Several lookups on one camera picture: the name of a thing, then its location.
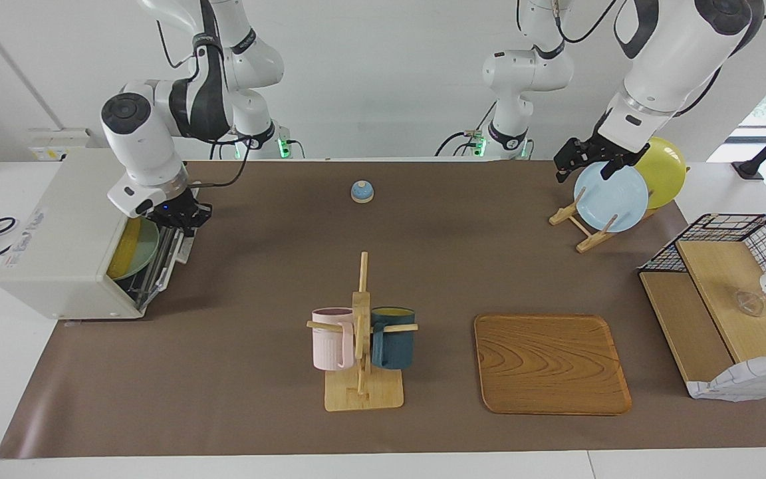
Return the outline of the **brown table mat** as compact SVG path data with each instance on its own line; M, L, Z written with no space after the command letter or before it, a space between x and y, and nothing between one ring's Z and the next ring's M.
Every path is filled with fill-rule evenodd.
M358 204L353 182L374 199ZM548 218L550 162L252 162L143 321L56 325L0 458L766 448L766 399L689 397L636 268L686 227L677 206L579 254ZM372 303L416 310L404 406L326 412L311 311L347 306L360 254ZM607 321L632 408L505 415L481 400L480 313Z

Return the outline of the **wooden serving tray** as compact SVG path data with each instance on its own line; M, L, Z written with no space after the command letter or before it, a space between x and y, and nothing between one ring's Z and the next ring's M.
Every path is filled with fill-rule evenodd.
M582 313L482 313L481 399L495 414L619 416L632 397L607 321Z

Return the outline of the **wooden mug tree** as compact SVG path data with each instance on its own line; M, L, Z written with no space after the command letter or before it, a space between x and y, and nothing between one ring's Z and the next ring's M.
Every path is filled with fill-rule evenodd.
M327 323L318 319L307 321L311 331L340 333L341 357L337 370L324 372L323 405L328 412L364 411L395 408L404 405L402 374L399 370L375 367L371 361L374 336L367 291L368 252L360 257L358 291L352 294L352 318L350 321ZM344 367L344 346L352 345L350 356L354 363Z

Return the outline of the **glass oven door with handle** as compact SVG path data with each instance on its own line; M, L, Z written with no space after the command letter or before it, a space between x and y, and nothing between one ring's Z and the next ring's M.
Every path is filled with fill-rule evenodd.
M174 267L188 262L195 236L160 227L158 239L155 257L134 276L130 286L134 306L141 315L145 315L147 306L167 289Z

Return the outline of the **dark blue mug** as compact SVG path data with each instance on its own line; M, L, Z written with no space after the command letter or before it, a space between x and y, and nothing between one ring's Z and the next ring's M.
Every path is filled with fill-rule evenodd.
M414 360L413 331L385 333L387 325L410 325L416 323L416 312L408 307L374 307L371 310L372 352L375 367L404 370Z

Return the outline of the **pale green plate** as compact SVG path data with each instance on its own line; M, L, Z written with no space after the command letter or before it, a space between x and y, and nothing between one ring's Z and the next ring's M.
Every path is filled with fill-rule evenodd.
M136 249L136 255L134 255L134 259L132 261L132 264L130 265L130 269L127 271L126 275L122 277L122 279L127 279L128 277L131 277L135 275L136 273L139 273L143 267L146 266L149 261L152 260L153 257L155 257L155 254L157 253L158 249L158 242L159 242L159 229L156 224L153 224L153 222L150 222L145 219L141 219L141 228L140 228L140 237L138 239L138 246Z

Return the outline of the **wooden shelf box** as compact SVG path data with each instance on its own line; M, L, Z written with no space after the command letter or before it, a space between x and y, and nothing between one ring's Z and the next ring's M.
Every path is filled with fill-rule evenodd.
M639 273L685 384L710 381L739 362L766 357L763 272L742 243L681 241L690 275ZM738 290L764 294L761 317L740 312Z

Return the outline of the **small clear glass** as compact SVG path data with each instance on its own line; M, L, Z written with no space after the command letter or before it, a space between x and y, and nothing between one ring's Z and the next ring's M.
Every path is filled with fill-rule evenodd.
M765 297L764 294L738 290L735 292L735 302L740 312L751 317L761 317L764 313Z

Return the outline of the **yellow plate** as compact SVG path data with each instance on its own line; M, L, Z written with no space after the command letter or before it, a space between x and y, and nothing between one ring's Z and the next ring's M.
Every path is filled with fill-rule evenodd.
M646 182L649 210L665 206L681 192L689 170L683 152L669 140L653 137L634 166Z

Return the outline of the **pink mug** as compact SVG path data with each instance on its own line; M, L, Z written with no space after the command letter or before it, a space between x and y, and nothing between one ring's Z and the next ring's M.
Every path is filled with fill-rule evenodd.
M354 321L350 307L321 307L311 312L311 321L340 325L340 330L313 328L313 366L322 371L342 371L355 364Z

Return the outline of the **white toaster oven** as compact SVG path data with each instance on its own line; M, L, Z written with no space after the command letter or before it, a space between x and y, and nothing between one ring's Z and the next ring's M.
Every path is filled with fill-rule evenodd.
M124 175L109 149L69 154L0 265L0 288L53 321L141 315L106 271L127 216L107 197Z

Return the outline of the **light blue plate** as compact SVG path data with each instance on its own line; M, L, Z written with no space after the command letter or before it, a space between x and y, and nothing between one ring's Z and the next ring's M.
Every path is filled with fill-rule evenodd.
M607 180L601 170L605 162L596 162L578 175L573 197L578 200L580 217L592 228L602 230L612 218L609 233L620 233L634 227L647 210L650 195L641 173L625 167Z

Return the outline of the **white checked cloth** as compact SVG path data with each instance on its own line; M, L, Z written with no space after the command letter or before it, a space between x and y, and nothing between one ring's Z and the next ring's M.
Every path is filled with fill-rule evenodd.
M710 381L688 381L693 399L748 401L766 398L766 357L739 362Z

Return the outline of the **wooden plate rack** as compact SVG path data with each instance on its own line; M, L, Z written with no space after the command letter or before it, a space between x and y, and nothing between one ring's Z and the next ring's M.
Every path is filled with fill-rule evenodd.
M597 245L600 245L600 243L604 243L605 241L611 239L611 237L616 236L616 234L619 234L619 233L609 233L607 231L607 229L609 228L609 225L613 224L613 222L615 221L616 219L615 217L612 218L612 220L608 222L608 225L604 227L602 230L596 230L596 228L590 227L578 214L578 210L576 208L577 203L578 203L578 200L573 198L571 204L558 209L552 216L550 216L549 223L553 226L557 226L557 224L562 224L563 222L571 222L571 224L574 224L574 226L577 227L578 230L580 230L581 233L584 234L583 241L578 242L577 246L575 246L575 249L578 251L578 253L586 253L590 251L590 249L596 247ZM644 221L645 219L650 218L650 216L653 216L654 213L656 213L659 209L662 209L662 207L655 210L649 210L647 208L646 212L644 213L644 216L642 216L641 221Z

